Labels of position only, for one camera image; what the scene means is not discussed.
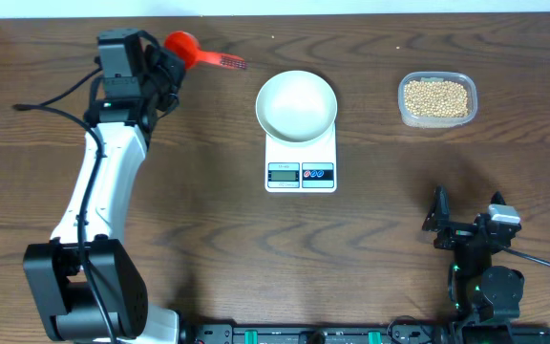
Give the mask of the red measuring scoop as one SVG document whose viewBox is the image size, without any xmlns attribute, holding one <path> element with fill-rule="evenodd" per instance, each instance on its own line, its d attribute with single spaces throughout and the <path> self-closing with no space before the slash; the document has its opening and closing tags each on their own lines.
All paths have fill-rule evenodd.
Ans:
<svg viewBox="0 0 550 344">
<path fill-rule="evenodd" d="M 199 40 L 189 32 L 171 32 L 165 39 L 164 47 L 177 54 L 184 61 L 186 69 L 200 62 L 233 70 L 245 70 L 247 67 L 245 60 L 239 56 L 204 51 Z"/>
</svg>

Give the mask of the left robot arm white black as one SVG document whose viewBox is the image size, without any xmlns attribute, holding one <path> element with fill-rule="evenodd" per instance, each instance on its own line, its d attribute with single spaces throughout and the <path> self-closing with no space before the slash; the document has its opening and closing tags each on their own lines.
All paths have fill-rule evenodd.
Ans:
<svg viewBox="0 0 550 344">
<path fill-rule="evenodd" d="M 45 244 L 23 270 L 47 337 L 73 343 L 181 343 L 180 316 L 153 305 L 126 252 L 124 232 L 138 170 L 158 121 L 179 104 L 185 67 L 154 36 L 115 29 L 97 37 L 86 132 L 74 192 Z"/>
</svg>

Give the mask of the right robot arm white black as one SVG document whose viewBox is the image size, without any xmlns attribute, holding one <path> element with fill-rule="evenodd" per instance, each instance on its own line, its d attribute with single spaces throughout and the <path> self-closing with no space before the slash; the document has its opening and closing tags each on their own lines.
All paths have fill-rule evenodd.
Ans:
<svg viewBox="0 0 550 344">
<path fill-rule="evenodd" d="M 485 213 L 469 224 L 456 222 L 446 189 L 439 186 L 422 229 L 436 234 L 434 247 L 454 254 L 448 293 L 457 316 L 434 331 L 434 342 L 513 343 L 511 321 L 520 316 L 525 279 L 518 270 L 494 265 L 492 256 L 508 248 L 521 230 L 517 211 L 497 192 Z"/>
</svg>

